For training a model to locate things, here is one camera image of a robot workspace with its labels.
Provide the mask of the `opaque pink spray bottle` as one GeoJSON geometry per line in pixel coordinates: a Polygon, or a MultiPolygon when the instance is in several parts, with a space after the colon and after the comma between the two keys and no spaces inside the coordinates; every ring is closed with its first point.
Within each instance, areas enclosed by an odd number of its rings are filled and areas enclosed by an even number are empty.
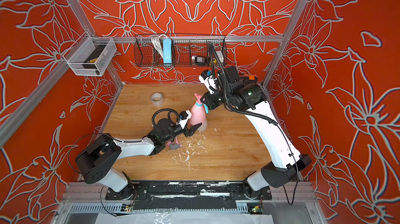
{"type": "Polygon", "coordinates": [[[206,119],[206,111],[202,104],[194,104],[190,110],[191,118],[190,123],[192,126],[201,123],[201,126],[197,129],[200,132],[204,132],[208,127],[208,121],[206,119]]]}

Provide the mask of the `pink blue spray nozzle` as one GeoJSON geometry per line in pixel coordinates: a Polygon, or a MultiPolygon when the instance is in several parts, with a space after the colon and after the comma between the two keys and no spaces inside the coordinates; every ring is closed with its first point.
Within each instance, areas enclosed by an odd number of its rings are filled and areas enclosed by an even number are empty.
{"type": "Polygon", "coordinates": [[[197,107],[203,106],[203,107],[204,107],[204,110],[205,110],[205,113],[208,114],[208,113],[209,113],[209,111],[208,111],[208,106],[205,105],[205,104],[201,101],[202,95],[199,95],[199,94],[194,94],[194,95],[195,95],[195,97],[196,97],[196,103],[195,103],[195,105],[196,105],[197,107]]]}

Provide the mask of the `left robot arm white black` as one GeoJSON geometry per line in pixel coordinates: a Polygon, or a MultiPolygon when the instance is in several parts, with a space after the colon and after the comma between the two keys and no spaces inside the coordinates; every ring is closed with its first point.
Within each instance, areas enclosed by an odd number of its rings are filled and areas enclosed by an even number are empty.
{"type": "Polygon", "coordinates": [[[192,118],[189,110],[178,113],[164,108],[152,115],[153,129],[141,139],[120,139],[108,133],[98,136],[75,159],[86,184],[100,183],[126,200],[134,193],[134,185],[125,172],[113,169],[116,161],[133,156],[153,156],[173,144],[176,137],[191,137],[202,123],[188,127],[192,118]]]}

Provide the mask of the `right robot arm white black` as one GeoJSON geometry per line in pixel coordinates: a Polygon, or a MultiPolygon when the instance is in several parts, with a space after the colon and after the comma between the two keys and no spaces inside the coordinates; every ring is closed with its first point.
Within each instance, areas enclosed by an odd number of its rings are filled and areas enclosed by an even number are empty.
{"type": "Polygon", "coordinates": [[[301,154],[289,141],[284,130],[275,119],[267,94],[257,83],[257,78],[240,76],[235,66],[224,67],[222,52],[207,44],[210,70],[205,70],[199,79],[207,88],[200,99],[205,110],[223,105],[229,112],[247,117],[265,144],[271,161],[243,180],[243,193],[250,199],[259,197],[262,189],[279,188],[292,179],[300,178],[300,171],[311,163],[306,154],[301,154]]]}

